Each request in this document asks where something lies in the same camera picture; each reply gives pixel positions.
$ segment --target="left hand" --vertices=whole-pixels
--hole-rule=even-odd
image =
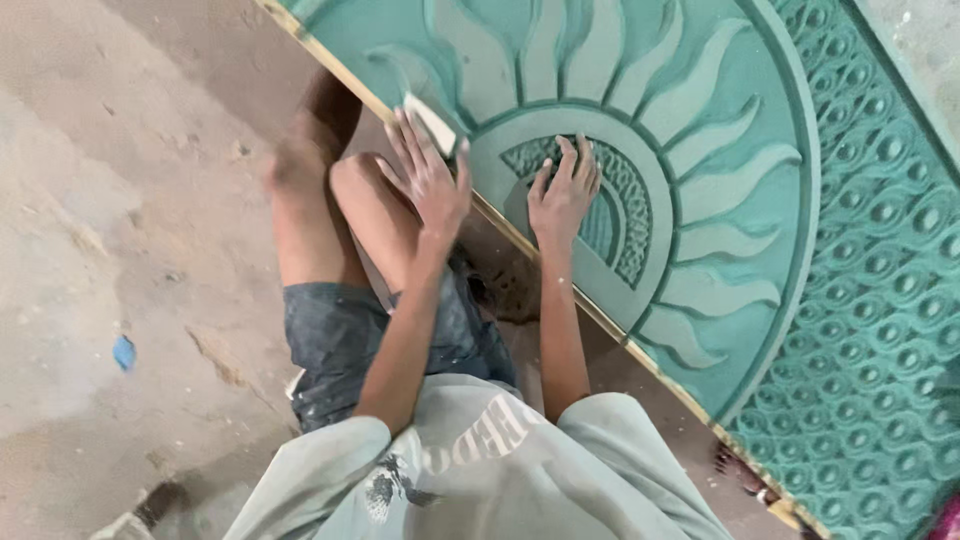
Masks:
[[[579,154],[566,137],[557,135],[556,141],[563,157],[550,188],[547,189],[546,181],[550,178],[553,161],[548,159],[543,162],[527,194],[530,228],[537,236],[540,253],[545,258],[569,257],[580,223],[603,179],[603,168],[597,165],[593,144],[585,135],[577,134]]]
[[[403,109],[395,110],[395,115],[396,125],[386,125],[387,137],[408,180],[404,182],[385,162],[380,163],[380,168],[410,198],[420,214],[423,222],[420,238],[448,250],[470,212],[469,145],[464,140],[457,152],[457,181],[454,183],[450,169],[419,120],[411,118]]]

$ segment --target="light gray t-shirt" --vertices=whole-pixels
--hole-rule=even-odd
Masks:
[[[226,538],[731,540],[630,396],[554,426],[468,375],[427,377],[393,441],[357,417],[283,445]]]

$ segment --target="wooden frame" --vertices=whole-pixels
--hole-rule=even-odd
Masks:
[[[380,98],[376,97],[373,92],[367,88],[352,72],[342,62],[337,60],[335,56],[324,47],[313,35],[309,32],[306,32],[300,22],[294,18],[286,8],[284,8],[278,0],[255,0],[255,2],[260,5],[264,10],[266,10],[291,36],[295,37],[300,44],[310,52],[318,61],[334,76],[336,76],[340,81],[349,88],[357,97],[360,98],[360,101],[364,103],[380,120],[383,122],[392,122],[394,121],[393,111],[384,104]],[[473,206],[490,221],[494,227],[502,234],[504,234],[510,241],[517,246],[517,248],[528,258],[537,259],[540,257],[540,252],[537,248],[524,236],[520,231],[514,227],[496,208],[493,207],[486,199],[480,196],[476,191],[473,192]],[[701,422],[703,422],[708,428],[713,431],[713,434],[720,439],[724,444],[730,447],[731,451],[734,452],[738,457],[743,459],[743,461],[755,472],[760,478],[775,492],[780,495],[780,497],[788,501],[792,506],[794,512],[800,516],[805,522],[810,524],[816,532],[824,537],[830,538],[831,534],[829,530],[820,523],[813,515],[801,504],[797,503],[793,496],[777,482],[773,477],[771,477],[760,465],[760,463],[753,458],[752,455],[743,448],[738,442],[736,442],[733,437],[719,424],[713,422],[709,414],[704,410],[702,406],[693,396],[690,395],[682,386],[680,386],[676,381],[669,378],[663,371],[660,369],[658,364],[650,358],[643,349],[631,340],[627,333],[621,329],[614,321],[603,312],[600,307],[595,304],[590,298],[587,298],[584,295],[583,291],[580,290],[576,285],[573,286],[574,296],[576,298],[577,305],[585,313],[587,313],[607,334],[609,334],[613,339],[620,344],[620,347],[625,349],[637,362],[639,362],[643,367],[647,368],[657,380],[667,387],[667,389],[672,392],[681,403],[686,406],[694,416],[696,416]]]

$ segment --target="shorts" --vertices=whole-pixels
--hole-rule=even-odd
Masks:
[[[396,306],[399,295],[391,298]],[[312,282],[283,289],[293,362],[305,371],[292,407],[304,433],[347,419],[380,348],[390,315],[370,288]],[[425,375],[462,373],[516,387],[516,373],[493,322],[484,322],[465,279],[447,268]]]

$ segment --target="teal relief carving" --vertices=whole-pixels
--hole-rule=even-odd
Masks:
[[[531,239],[532,174],[585,133],[605,179],[574,281],[710,414],[744,399],[819,207],[814,109],[768,4],[328,0],[309,20],[387,105],[411,91],[467,137],[477,191]]]
[[[575,143],[574,135],[567,138]],[[636,167],[623,154],[603,141],[594,141],[594,156],[603,163],[604,184],[596,203],[590,206],[580,237],[614,273],[636,289],[647,257],[650,229],[650,202]],[[533,177],[551,158],[559,163],[560,145],[552,136],[544,136],[521,143],[500,155],[514,175],[526,182],[519,184],[516,196],[526,201]]]
[[[834,534],[923,537],[960,483],[960,171],[859,8],[774,2],[822,143],[796,317],[722,424]]]

